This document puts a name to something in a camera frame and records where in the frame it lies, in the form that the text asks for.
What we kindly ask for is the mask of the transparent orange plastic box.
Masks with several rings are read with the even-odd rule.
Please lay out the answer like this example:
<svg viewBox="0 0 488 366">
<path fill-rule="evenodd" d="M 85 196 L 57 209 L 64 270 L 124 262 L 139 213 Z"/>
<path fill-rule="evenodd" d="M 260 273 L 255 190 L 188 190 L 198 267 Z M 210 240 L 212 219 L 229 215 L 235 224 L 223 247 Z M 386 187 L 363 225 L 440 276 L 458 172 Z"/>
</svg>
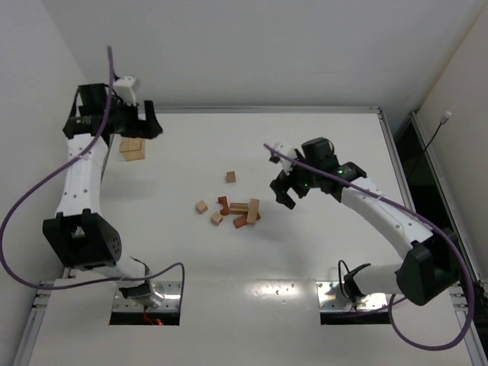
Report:
<svg viewBox="0 0 488 366">
<path fill-rule="evenodd" d="M 119 145 L 119 153 L 128 162 L 145 159 L 146 140 L 123 137 Z"/>
</svg>

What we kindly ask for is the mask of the long light wood block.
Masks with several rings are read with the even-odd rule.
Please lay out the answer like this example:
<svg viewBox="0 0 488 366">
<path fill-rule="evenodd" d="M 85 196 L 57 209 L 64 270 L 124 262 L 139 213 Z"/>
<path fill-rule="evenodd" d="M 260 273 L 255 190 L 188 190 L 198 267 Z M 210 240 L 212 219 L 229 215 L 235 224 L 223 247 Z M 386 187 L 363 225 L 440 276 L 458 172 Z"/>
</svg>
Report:
<svg viewBox="0 0 488 366">
<path fill-rule="evenodd" d="M 247 225 L 254 225 L 258 220 L 258 209 L 260 205 L 260 200 L 256 198 L 252 198 L 249 202 L 249 208 L 246 215 L 246 224 Z"/>
</svg>

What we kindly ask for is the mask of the small light cube block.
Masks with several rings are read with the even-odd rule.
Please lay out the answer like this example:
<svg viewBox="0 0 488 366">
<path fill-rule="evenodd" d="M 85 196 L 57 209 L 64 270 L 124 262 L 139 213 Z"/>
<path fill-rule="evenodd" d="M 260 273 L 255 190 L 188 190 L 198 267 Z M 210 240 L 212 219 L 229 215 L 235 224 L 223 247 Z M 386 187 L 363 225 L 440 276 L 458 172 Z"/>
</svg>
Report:
<svg viewBox="0 0 488 366">
<path fill-rule="evenodd" d="M 234 171 L 226 172 L 226 183 L 232 184 L 236 182 L 236 173 Z"/>
</svg>

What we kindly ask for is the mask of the light wooden cube block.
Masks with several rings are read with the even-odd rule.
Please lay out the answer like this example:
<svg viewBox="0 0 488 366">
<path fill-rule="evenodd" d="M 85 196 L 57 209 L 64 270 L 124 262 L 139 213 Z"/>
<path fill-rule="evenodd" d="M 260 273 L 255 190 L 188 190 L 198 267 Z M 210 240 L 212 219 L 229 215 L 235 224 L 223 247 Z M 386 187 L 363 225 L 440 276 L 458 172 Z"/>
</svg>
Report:
<svg viewBox="0 0 488 366">
<path fill-rule="evenodd" d="M 204 201 L 198 201 L 195 204 L 195 209 L 199 214 L 203 214 L 208 210 L 208 206 Z"/>
</svg>

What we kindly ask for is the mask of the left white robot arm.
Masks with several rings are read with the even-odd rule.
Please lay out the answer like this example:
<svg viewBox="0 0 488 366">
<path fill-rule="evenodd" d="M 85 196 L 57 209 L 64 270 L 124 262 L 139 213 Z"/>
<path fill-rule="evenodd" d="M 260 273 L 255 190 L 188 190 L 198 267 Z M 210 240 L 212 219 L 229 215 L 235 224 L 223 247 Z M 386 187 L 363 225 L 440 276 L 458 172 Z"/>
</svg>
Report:
<svg viewBox="0 0 488 366">
<path fill-rule="evenodd" d="M 63 128 L 68 158 L 63 195 L 42 231 L 67 268 L 95 271 L 107 278 L 142 278 L 148 269 L 123 251 L 121 238 L 101 215 L 100 191 L 111 136 L 151 140 L 162 133 L 151 101 L 139 118 L 137 79 L 123 76 L 113 89 L 106 84 L 80 85 Z"/>
</svg>

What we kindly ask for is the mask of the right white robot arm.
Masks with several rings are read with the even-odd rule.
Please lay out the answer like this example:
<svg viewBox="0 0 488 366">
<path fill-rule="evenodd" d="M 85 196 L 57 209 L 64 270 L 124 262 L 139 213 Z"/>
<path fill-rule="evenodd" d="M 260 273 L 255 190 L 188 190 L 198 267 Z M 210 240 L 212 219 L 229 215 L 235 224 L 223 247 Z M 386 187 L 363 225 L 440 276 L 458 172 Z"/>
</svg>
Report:
<svg viewBox="0 0 488 366">
<path fill-rule="evenodd" d="M 454 241 L 446 230 L 434 230 L 406 208 L 388 199 L 367 173 L 353 162 L 340 163 L 332 142 L 309 140 L 297 149 L 284 143 L 270 147 L 270 162 L 282 167 L 270 187 L 276 201 L 289 209 L 312 189 L 331 195 L 367 221 L 396 250 L 399 265 L 364 263 L 341 277 L 351 302 L 369 294 L 402 294 L 418 306 L 427 304 L 460 279 Z"/>
</svg>

